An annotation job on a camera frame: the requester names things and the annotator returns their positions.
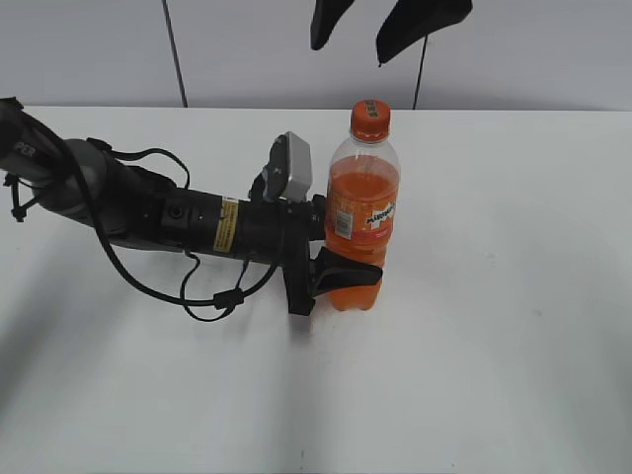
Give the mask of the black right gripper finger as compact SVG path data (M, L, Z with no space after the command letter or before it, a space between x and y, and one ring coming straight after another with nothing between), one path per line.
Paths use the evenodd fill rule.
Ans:
M471 0L397 1L376 36L379 64L386 64L413 43L463 22L473 10Z
M310 47L320 50L328 42L335 26L353 5L353 0L316 0L310 25Z

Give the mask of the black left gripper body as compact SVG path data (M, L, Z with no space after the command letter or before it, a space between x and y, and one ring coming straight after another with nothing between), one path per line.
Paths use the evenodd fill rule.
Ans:
M239 202L232 255L282 270L288 312L307 316L310 295L310 243L324 239L324 218L315 218L311 200Z

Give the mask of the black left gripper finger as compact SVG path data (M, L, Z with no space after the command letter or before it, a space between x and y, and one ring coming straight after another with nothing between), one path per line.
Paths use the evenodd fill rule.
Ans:
M379 266L355 261L323 247L310 260L310 295L320 296L335 290L375 285L381 281Z
M315 194L311 200L312 213L315 218L324 218L326 214L326 197Z

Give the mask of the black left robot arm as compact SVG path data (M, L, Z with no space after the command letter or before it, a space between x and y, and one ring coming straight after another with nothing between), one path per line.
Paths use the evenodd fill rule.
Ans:
M264 264L282 272L291 313L309 315L317 296L378 283L381 268L310 245L325 238L326 200L311 195L308 144L292 132L273 142L246 199L195 191L140 166L142 152L120 152L96 138L62 139L14 98L1 102L1 167L23 221L31 206L92 227L123 279L116 247L204 255Z

